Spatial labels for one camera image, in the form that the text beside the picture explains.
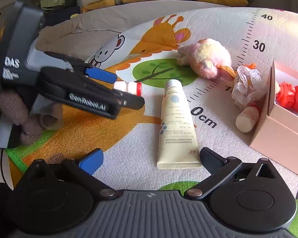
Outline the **left gloved hand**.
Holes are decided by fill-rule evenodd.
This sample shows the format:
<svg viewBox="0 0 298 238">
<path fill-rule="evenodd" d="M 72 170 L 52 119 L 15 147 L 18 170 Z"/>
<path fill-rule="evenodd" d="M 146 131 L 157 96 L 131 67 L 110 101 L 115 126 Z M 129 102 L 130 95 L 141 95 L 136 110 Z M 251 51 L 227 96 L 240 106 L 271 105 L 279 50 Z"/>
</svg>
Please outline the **left gloved hand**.
<svg viewBox="0 0 298 238">
<path fill-rule="evenodd" d="M 63 108 L 38 94 L 34 85 L 0 88 L 0 123 L 7 119 L 20 131 L 17 145 L 31 145 L 45 130 L 57 130 L 63 125 Z"/>
</svg>

